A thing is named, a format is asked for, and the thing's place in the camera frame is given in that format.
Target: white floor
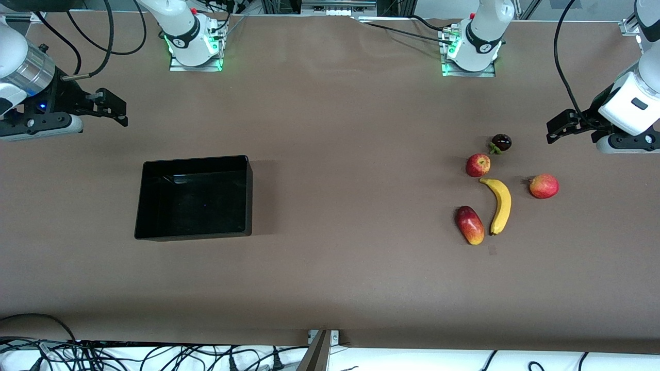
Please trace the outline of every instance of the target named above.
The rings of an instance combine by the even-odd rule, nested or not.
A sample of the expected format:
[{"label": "white floor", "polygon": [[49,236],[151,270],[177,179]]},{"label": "white floor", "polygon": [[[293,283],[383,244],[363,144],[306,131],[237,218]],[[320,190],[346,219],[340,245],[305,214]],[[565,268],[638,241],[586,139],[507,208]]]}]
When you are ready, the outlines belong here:
[{"label": "white floor", "polygon": [[[145,355],[152,348],[116,348],[104,349],[117,358],[132,358],[135,361],[123,361],[128,371],[139,371],[140,364]],[[228,347],[215,347],[218,353],[222,353]],[[270,354],[272,346],[262,347],[239,347],[234,351],[242,349],[255,349],[260,356]],[[154,352],[157,355],[145,362],[143,371],[161,371],[162,367],[179,352],[180,348],[165,349]],[[213,347],[201,349],[207,353],[213,353]],[[305,349],[283,352],[280,354],[282,363],[289,364],[302,359]],[[484,367],[486,359],[491,351],[443,351],[443,350],[411,350],[411,349],[366,349],[366,348],[344,348],[333,347],[331,350],[329,371],[345,371],[353,368],[356,371],[479,371]],[[546,371],[572,371],[578,369],[578,360],[582,353],[571,352],[523,352],[523,351],[499,351],[495,355],[488,371],[527,371],[530,361],[540,363]],[[200,360],[188,358],[180,365],[180,371],[205,371],[214,356],[195,354]],[[2,371],[25,371],[35,363],[39,357],[38,351],[10,351],[0,354],[0,370]],[[50,354],[51,359],[58,359]],[[234,357],[239,371],[246,371],[252,365],[257,356],[253,352],[237,354]],[[165,368],[171,370],[174,363]],[[265,360],[262,365],[273,365],[272,357]],[[229,370],[229,357],[221,358],[216,365],[215,371]],[[583,371],[658,371],[660,370],[660,355],[644,354],[610,354],[589,353],[582,367]],[[42,363],[40,371],[50,371],[46,362]],[[53,371],[69,371],[62,363],[53,364]],[[541,371],[538,367],[532,367],[532,371]]]}]

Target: red apple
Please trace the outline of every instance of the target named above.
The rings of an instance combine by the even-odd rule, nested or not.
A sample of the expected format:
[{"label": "red apple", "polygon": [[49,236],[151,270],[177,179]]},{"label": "red apple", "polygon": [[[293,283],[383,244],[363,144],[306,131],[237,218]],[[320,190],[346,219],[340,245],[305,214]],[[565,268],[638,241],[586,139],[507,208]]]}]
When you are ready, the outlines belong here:
[{"label": "red apple", "polygon": [[465,164],[467,175],[478,178],[486,175],[490,170],[490,158],[483,153],[477,153],[470,156]]},{"label": "red apple", "polygon": [[529,191],[538,199],[548,199],[559,192],[559,182],[550,174],[537,175],[529,182]]},{"label": "red apple", "polygon": [[456,224],[470,245],[479,245],[484,240],[484,225],[470,206],[461,206],[458,209]]}]

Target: black rectangular bin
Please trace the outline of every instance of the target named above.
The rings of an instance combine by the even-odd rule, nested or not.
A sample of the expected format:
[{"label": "black rectangular bin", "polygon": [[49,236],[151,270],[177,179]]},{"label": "black rectangular bin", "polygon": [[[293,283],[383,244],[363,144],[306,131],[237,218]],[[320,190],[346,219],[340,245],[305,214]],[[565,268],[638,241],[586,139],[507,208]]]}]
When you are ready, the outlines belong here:
[{"label": "black rectangular bin", "polygon": [[252,169],[247,156],[145,162],[136,239],[192,240],[251,232]]}]

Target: table surface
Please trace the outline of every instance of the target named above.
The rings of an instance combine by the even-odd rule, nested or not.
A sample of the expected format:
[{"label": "table surface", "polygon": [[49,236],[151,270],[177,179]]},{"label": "table surface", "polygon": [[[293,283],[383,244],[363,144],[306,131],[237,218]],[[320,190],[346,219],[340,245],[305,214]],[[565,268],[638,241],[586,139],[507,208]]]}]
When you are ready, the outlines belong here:
[{"label": "table surface", "polygon": [[[75,16],[105,43],[104,13]],[[102,52],[50,19],[96,68]],[[147,21],[144,49],[81,82],[126,100],[129,127],[85,118],[80,135],[0,143],[0,314],[55,314],[83,339],[300,343],[329,327],[363,347],[659,348],[657,157],[601,154],[586,134],[545,143],[570,107],[556,24],[514,22],[497,77],[465,79],[442,76],[437,44],[345,17],[250,17],[223,72],[170,73]],[[130,50],[138,16],[115,26]],[[29,38],[71,72],[45,27]],[[613,23],[568,23],[560,39],[584,108],[639,54]],[[497,133],[513,139],[489,173],[511,189],[511,219],[469,246],[455,209],[488,224],[496,201],[465,159]],[[252,236],[134,239],[143,162],[233,154],[254,171]],[[522,181],[545,172],[561,192],[533,199]]]}]

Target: brown table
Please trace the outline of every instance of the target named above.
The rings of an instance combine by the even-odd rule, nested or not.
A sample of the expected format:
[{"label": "brown table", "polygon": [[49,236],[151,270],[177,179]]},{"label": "brown table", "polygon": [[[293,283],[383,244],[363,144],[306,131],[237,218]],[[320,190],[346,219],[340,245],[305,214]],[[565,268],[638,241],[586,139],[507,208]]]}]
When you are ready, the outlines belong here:
[{"label": "brown table", "polygon": [[[106,42],[103,13],[77,18]],[[50,19],[96,68],[102,52]],[[86,118],[81,135],[0,143],[0,313],[54,314],[84,339],[301,343],[330,327],[366,347],[660,349],[658,157],[545,143],[570,106],[554,23],[513,23],[498,76],[462,79],[442,76],[436,44],[343,17],[251,17],[223,72],[169,73],[147,20],[141,52],[81,82],[126,100],[128,128]],[[115,22],[116,50],[131,49],[137,15]],[[29,37],[71,72],[43,26]],[[613,23],[569,23],[560,43],[583,108],[640,54]],[[495,198],[463,167],[497,133],[513,138],[490,172],[512,216],[472,247],[454,210],[488,224]],[[231,154],[253,166],[253,236],[133,238],[144,161]],[[553,199],[521,184],[542,172],[561,181]]]}]

